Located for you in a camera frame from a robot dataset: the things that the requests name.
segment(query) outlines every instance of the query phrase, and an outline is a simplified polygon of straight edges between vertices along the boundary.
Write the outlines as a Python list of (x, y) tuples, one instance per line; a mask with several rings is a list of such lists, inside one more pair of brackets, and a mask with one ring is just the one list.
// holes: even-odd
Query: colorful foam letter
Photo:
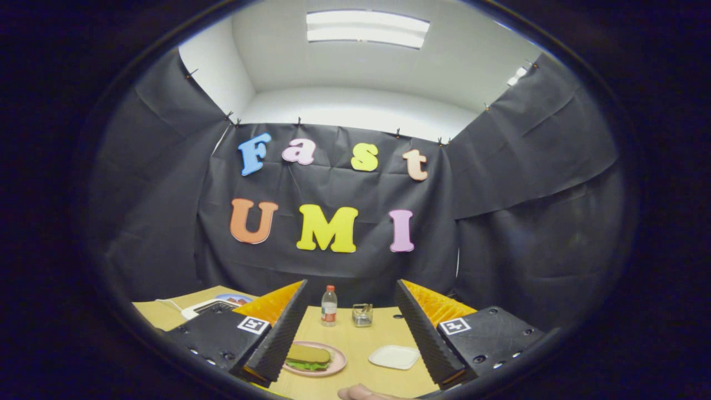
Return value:
[(258, 244), (266, 241), (269, 237), (269, 232), (272, 230), (272, 215), (274, 211), (279, 209), (276, 203), (262, 201), (260, 210), (262, 210), (262, 218), (260, 219), (260, 227), (256, 232), (247, 230), (247, 213), (250, 212), (255, 203), (247, 199), (232, 200), (232, 219), (230, 220), (230, 232), (235, 239), (244, 243)]
[(378, 148), (374, 144), (358, 143), (353, 147), (351, 165), (358, 171), (373, 171), (378, 168)]
[(427, 171), (422, 171), (422, 163), (427, 162), (427, 157), (419, 155), (418, 149), (413, 149), (402, 155), (407, 160), (407, 173), (416, 181), (427, 179)]
[(308, 139), (294, 139), (289, 142), (289, 146), (282, 152), (282, 158), (288, 162), (298, 161), (301, 165), (309, 165), (314, 162), (314, 152), (316, 143)]
[(392, 218), (393, 226), (390, 251), (399, 253), (414, 250), (415, 245), (410, 242), (410, 218), (412, 218), (412, 211), (392, 210), (388, 214), (390, 218)]
[(272, 136), (265, 132), (237, 146), (242, 152), (242, 160), (245, 163), (245, 168), (242, 169), (243, 177), (262, 168), (263, 163), (259, 158), (267, 155), (267, 147), (264, 144), (271, 141)]
[(299, 207), (304, 215), (304, 226), (301, 230), (301, 240), (296, 247), (302, 250), (314, 250), (314, 236), (321, 250), (326, 250), (333, 238), (331, 250), (337, 253), (353, 253), (353, 222), (358, 216), (358, 210), (352, 207), (341, 207), (333, 215), (331, 222), (326, 221), (324, 212), (316, 204), (304, 204)]

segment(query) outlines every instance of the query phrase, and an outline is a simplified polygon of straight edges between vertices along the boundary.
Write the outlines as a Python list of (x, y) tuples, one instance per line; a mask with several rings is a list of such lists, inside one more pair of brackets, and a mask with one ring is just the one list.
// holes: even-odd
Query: black cloth wall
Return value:
[(541, 329), (575, 318), (606, 283), (624, 188), (610, 127), (547, 55), (447, 147), (461, 243), (455, 292)]
[[(342, 127), (234, 127), (185, 79), (172, 51), (126, 94), (107, 126), (85, 219), (97, 268), (136, 301), (213, 285), (261, 295), (309, 278), (312, 304), (334, 284), (341, 305), (382, 306), (405, 278), (442, 293), (454, 286), (474, 307), (497, 304), (542, 329), (564, 324), (617, 274), (608, 260), (624, 190), (610, 128), (593, 99), (554, 60), (535, 64), (442, 148)], [(242, 176), (237, 147), (263, 132), (272, 137), (264, 166)], [(312, 164), (282, 159), (294, 138), (314, 141)], [(361, 142), (379, 149), (375, 171), (351, 166)], [(427, 157), (424, 181), (407, 173), (402, 155), (411, 149)], [(265, 242), (232, 236), (235, 198), (255, 203), (251, 231), (261, 201), (279, 205)], [(356, 208), (357, 251), (297, 248), (303, 204), (319, 205), (327, 220), (341, 207)], [(411, 252), (389, 249), (393, 209), (414, 214)]]
[[(441, 147), (339, 127), (235, 128), (187, 74), (177, 51), (148, 69), (113, 114), (92, 171), (83, 221), (86, 245), (96, 268), (106, 270), (132, 300), (169, 298), (214, 285), (262, 295), (302, 278), (313, 283), (313, 304), (319, 304), (327, 284), (336, 285), (342, 306), (392, 305), (398, 278), (452, 291), (456, 224), (449, 206), (451, 173)], [(237, 146), (262, 132), (272, 134), (264, 168), (242, 177)], [(281, 152), (296, 137), (315, 141), (313, 164), (282, 160)], [(353, 146), (360, 142), (379, 149), (373, 172), (350, 164)], [(427, 157), (424, 181), (407, 173), (402, 154), (411, 149)], [(250, 230), (259, 223), (259, 202), (279, 204), (264, 243), (232, 237), (230, 202), (237, 197), (255, 202)], [(328, 220), (342, 206), (357, 208), (357, 251), (296, 248), (302, 204), (321, 206)], [(411, 252), (389, 249), (393, 209), (414, 214)]]
[[(242, 176), (242, 155), (237, 147), (268, 132), (263, 167)], [(282, 151), (293, 139), (316, 144), (309, 165), (287, 162)], [(358, 143), (378, 148), (378, 167), (371, 172), (351, 166)], [(427, 158), (428, 177), (416, 181), (402, 158), (418, 149)], [(210, 159), (201, 195), (199, 224), (203, 248), (198, 274), (209, 285), (225, 284), (256, 295), (308, 278), (312, 304), (320, 304), (326, 285), (336, 286), (339, 306), (357, 302), (394, 305), (393, 289), (398, 278), (447, 293), (454, 285), (456, 270), (456, 224), (451, 214), (451, 172), (442, 147), (427, 140), (384, 132), (324, 125), (243, 125), (231, 129)], [(266, 241), (243, 243), (229, 230), (231, 201), (254, 202), (247, 227), (256, 231), (261, 201), (278, 204), (272, 230)], [(341, 207), (358, 210), (353, 229), (355, 253), (335, 253), (296, 247), (301, 238), (302, 204), (319, 205), (329, 221)], [(393, 222), (388, 213), (407, 209), (410, 238), (415, 249), (394, 253)]]
[(229, 123), (187, 74), (175, 50), (136, 82), (109, 121), (88, 185), (86, 247), (135, 301), (204, 288), (194, 259), (198, 197)]

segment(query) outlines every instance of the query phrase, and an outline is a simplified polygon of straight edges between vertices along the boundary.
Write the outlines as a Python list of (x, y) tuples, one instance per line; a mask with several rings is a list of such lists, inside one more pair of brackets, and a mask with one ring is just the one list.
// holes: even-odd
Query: letter m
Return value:
[(302, 250), (314, 250), (314, 236), (319, 242), (321, 250), (326, 250), (333, 239), (331, 250), (337, 253), (353, 253), (356, 245), (353, 244), (353, 222), (358, 216), (358, 210), (352, 207), (341, 207), (333, 215), (331, 222), (326, 221), (324, 212), (316, 204), (304, 204), (299, 207), (304, 215), (304, 225), (301, 230), (301, 240), (296, 242), (296, 247)]

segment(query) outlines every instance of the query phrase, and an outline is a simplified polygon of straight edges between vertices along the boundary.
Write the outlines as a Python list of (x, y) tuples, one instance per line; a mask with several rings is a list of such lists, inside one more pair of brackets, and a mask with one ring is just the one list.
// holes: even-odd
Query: plastic bottle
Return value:
[(326, 292), (321, 298), (321, 324), (324, 327), (336, 326), (338, 299), (335, 290), (336, 288), (333, 285), (326, 286)]

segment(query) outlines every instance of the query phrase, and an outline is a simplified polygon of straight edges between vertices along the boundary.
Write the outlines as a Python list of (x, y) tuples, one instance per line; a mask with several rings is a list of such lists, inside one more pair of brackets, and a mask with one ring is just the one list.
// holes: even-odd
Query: wooden table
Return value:
[[(216, 286), (170, 300), (183, 308), (223, 293), (237, 293), (257, 298), (223, 286)], [(134, 305), (159, 329), (171, 330), (185, 322), (180, 311), (167, 302), (135, 302)], [(359, 383), (373, 391), (405, 398), (438, 390), (439, 387), (432, 382), (421, 357), (407, 371), (379, 367), (368, 361), (371, 353), (387, 344), (417, 348), (405, 320), (392, 317), (396, 314), (400, 314), (397, 307), (375, 308), (371, 326), (355, 327), (351, 320), (351, 309), (339, 308), (336, 314), (336, 326), (324, 327), (320, 320), (321, 308), (309, 306), (294, 340), (320, 342), (341, 350), (348, 360), (346, 367), (337, 374), (320, 378), (303, 377), (282, 369), (279, 380), (272, 383), (269, 390), (294, 400), (337, 399), (336, 393), (339, 389)]]

